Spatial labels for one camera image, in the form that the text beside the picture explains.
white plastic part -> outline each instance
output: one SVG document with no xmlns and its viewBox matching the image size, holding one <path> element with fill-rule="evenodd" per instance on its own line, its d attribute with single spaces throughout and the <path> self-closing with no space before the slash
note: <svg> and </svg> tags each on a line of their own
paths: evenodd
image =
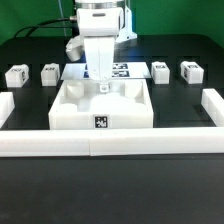
<svg viewBox="0 0 224 224">
<path fill-rule="evenodd" d="M 5 73 L 8 88 L 19 88 L 29 79 L 29 67 L 27 65 L 14 65 Z"/>
<path fill-rule="evenodd" d="M 77 3 L 108 3 L 108 2 L 123 2 L 124 0 L 75 0 Z"/>
<path fill-rule="evenodd" d="M 89 78 L 107 84 L 112 76 L 114 37 L 84 38 Z"/>
<path fill-rule="evenodd" d="M 66 95 L 70 99 L 79 99 L 84 96 L 84 84 L 82 82 L 67 83 Z"/>
<path fill-rule="evenodd" d="M 200 84 L 203 82 L 204 70 L 197 63 L 184 61 L 180 67 L 181 76 L 188 84 Z"/>
<path fill-rule="evenodd" d="M 12 92 L 0 93 L 0 128 L 4 125 L 14 108 Z"/>
<path fill-rule="evenodd" d="M 110 91 L 110 86 L 108 81 L 106 80 L 106 82 L 101 82 L 100 83 L 100 92 L 101 93 L 108 93 Z"/>
<path fill-rule="evenodd" d="M 202 106 L 217 127 L 224 127 L 224 100 L 215 89 L 203 89 Z"/>
<path fill-rule="evenodd" d="M 78 9 L 77 20 L 83 37 L 116 36 L 124 25 L 122 8 Z"/>
<path fill-rule="evenodd" d="M 1 131 L 0 156 L 224 153 L 224 128 Z"/>
<path fill-rule="evenodd" d="M 84 85 L 83 97 L 71 97 L 71 92 L 78 91 L 70 87 L 79 88 L 80 82 Z M 134 87 L 135 96 L 126 97 L 125 86 Z M 76 105 L 77 111 L 61 109 L 68 103 Z M 152 128 L 153 110 L 146 81 L 114 80 L 106 94 L 100 94 L 98 85 L 90 80 L 64 81 L 49 112 L 49 124 L 51 130 Z"/>
<path fill-rule="evenodd" d="M 60 69 L 58 64 L 47 64 L 41 71 L 42 86 L 56 86 L 60 78 Z"/>
<path fill-rule="evenodd" d="M 83 38 L 81 36 L 70 39 L 66 45 L 66 53 L 71 61 L 77 61 L 83 53 Z"/>
<path fill-rule="evenodd" d="M 121 43 L 127 40 L 136 39 L 138 36 L 132 31 L 132 12 L 126 6 L 125 7 L 125 26 L 119 32 L 116 39 L 116 43 Z"/>
<path fill-rule="evenodd" d="M 151 75 L 155 84 L 169 84 L 170 70 L 165 62 L 153 62 Z"/>
<path fill-rule="evenodd" d="M 135 82 L 125 83 L 125 96 L 128 98 L 138 98 L 142 95 L 142 82 L 139 80 Z"/>
</svg>

small white cube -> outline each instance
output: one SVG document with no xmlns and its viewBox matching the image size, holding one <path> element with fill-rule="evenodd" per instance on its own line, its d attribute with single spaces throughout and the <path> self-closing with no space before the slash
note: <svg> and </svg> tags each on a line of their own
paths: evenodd
<svg viewBox="0 0 224 224">
<path fill-rule="evenodd" d="M 60 69 L 58 64 L 47 64 L 41 71 L 42 86 L 56 86 L 60 78 Z"/>
<path fill-rule="evenodd" d="M 180 65 L 181 76 L 188 84 L 200 84 L 203 82 L 204 69 L 195 62 L 184 61 Z"/>
<path fill-rule="evenodd" d="M 29 79 L 29 67 L 27 65 L 14 65 L 5 73 L 7 87 L 22 87 Z"/>
<path fill-rule="evenodd" d="M 155 84 L 169 84 L 170 70 L 165 62 L 153 62 L 151 74 Z"/>
</svg>

white platform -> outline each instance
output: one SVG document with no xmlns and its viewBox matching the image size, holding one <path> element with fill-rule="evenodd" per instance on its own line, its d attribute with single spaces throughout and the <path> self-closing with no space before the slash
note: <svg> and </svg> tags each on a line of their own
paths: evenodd
<svg viewBox="0 0 224 224">
<path fill-rule="evenodd" d="M 150 72 L 145 62 L 114 63 L 112 79 L 142 79 L 150 78 Z M 66 64 L 61 80 L 88 79 L 87 66 L 84 63 Z"/>
<path fill-rule="evenodd" d="M 224 128 L 1 131 L 0 156 L 224 153 Z"/>
<path fill-rule="evenodd" d="M 90 80 L 64 81 L 49 112 L 51 130 L 152 128 L 146 81 L 113 80 L 99 92 Z"/>
</svg>

white block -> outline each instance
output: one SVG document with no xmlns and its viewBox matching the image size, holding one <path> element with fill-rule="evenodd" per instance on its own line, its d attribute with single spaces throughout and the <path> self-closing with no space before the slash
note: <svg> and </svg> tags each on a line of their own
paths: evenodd
<svg viewBox="0 0 224 224">
<path fill-rule="evenodd" d="M 60 69 L 58 64 L 47 64 L 41 71 L 42 86 L 56 86 L 60 78 Z"/>
<path fill-rule="evenodd" d="M 153 62 L 151 74 L 155 84 L 169 84 L 170 70 L 165 62 Z"/>
<path fill-rule="evenodd" d="M 188 84 L 200 84 L 203 82 L 204 70 L 197 63 L 184 61 L 180 67 L 181 76 Z"/>
<path fill-rule="evenodd" d="M 90 138 L 90 155 L 224 152 L 224 128 L 147 128 L 101 131 Z"/>
<path fill-rule="evenodd" d="M 89 156 L 88 131 L 1 131 L 2 156 Z"/>
<path fill-rule="evenodd" d="M 217 127 L 224 127 L 224 100 L 215 89 L 203 89 L 202 106 Z"/>
<path fill-rule="evenodd" d="M 7 87 L 22 87 L 29 79 L 29 68 L 27 65 L 14 65 L 5 73 Z"/>
<path fill-rule="evenodd" d="M 12 92 L 0 93 L 0 128 L 15 108 Z"/>
</svg>

cable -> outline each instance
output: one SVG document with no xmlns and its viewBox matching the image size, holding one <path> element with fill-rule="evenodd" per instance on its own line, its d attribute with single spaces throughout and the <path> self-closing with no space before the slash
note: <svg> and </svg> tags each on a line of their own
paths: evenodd
<svg viewBox="0 0 224 224">
<path fill-rule="evenodd" d="M 131 9 L 131 1 L 128 0 L 128 8 Z"/>
<path fill-rule="evenodd" d="M 61 18 L 64 18 L 64 12 L 62 9 L 61 0 L 58 0 L 58 6 L 59 6 L 60 13 L 61 13 Z M 64 35 L 65 35 L 65 37 L 67 36 L 66 29 L 64 29 Z"/>
<path fill-rule="evenodd" d="M 48 20 L 48 21 L 39 23 L 34 28 L 31 28 L 31 30 L 26 34 L 25 37 L 29 37 L 36 29 L 39 28 L 39 26 L 44 26 L 44 25 L 48 25 L 48 24 L 52 24 L 52 23 L 58 23 L 58 22 L 64 22 L 64 21 L 70 21 L 70 19 L 69 18 L 59 18 L 59 19 L 52 19 L 52 20 Z"/>
<path fill-rule="evenodd" d="M 73 3 L 73 10 L 74 10 L 74 16 L 76 16 L 76 2 L 75 0 L 72 0 L 72 3 Z"/>
<path fill-rule="evenodd" d="M 35 28 L 35 30 L 37 30 L 37 29 L 39 29 L 39 28 L 45 28 L 45 29 L 47 29 L 47 28 L 56 28 L 56 29 L 58 29 L 58 28 L 66 28 L 66 29 L 72 29 L 72 28 L 74 28 L 74 26 L 43 26 L 43 25 L 41 25 L 41 26 L 27 26 L 27 27 L 24 27 L 24 28 L 22 28 L 22 29 L 20 29 L 20 30 L 18 30 L 15 34 L 14 34 L 14 36 L 13 36 L 13 38 L 17 38 L 17 36 L 18 36 L 18 34 L 20 34 L 22 31 L 24 31 L 24 30 L 28 30 L 28 29 L 34 29 Z"/>
</svg>

